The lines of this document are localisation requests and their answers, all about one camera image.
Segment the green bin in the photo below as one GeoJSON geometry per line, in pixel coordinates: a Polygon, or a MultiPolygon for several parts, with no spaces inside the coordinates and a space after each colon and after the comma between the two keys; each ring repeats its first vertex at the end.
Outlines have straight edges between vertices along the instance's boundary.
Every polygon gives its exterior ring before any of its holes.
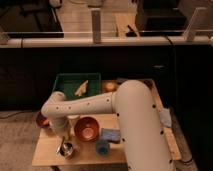
{"type": "Polygon", "coordinates": [[[94,96],[101,93],[101,75],[99,73],[58,74],[52,91],[63,92],[67,96],[67,100],[94,96]],[[86,80],[88,80],[86,93],[80,97],[76,96],[76,90],[86,80]]]}

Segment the floor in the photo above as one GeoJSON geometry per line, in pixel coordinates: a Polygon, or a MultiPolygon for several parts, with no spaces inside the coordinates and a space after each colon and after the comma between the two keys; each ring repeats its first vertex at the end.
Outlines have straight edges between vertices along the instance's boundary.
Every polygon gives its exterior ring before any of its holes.
{"type": "MultiPolygon", "coordinates": [[[[101,7],[102,36],[115,37],[115,13],[128,12],[136,12],[136,4],[131,3],[130,0],[104,1],[101,7]]],[[[88,8],[85,0],[63,0],[62,7],[57,10],[57,15],[65,37],[92,36],[91,8],[88,8]]]]}

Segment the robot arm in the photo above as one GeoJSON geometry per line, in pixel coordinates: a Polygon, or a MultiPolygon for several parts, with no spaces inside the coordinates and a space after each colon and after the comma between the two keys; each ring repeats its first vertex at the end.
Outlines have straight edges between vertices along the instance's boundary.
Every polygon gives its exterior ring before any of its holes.
{"type": "Polygon", "coordinates": [[[42,107],[56,131],[67,129],[68,115],[117,113],[129,171],[175,170],[153,97],[142,82],[126,81],[114,93],[65,100],[56,92],[42,107]]]}

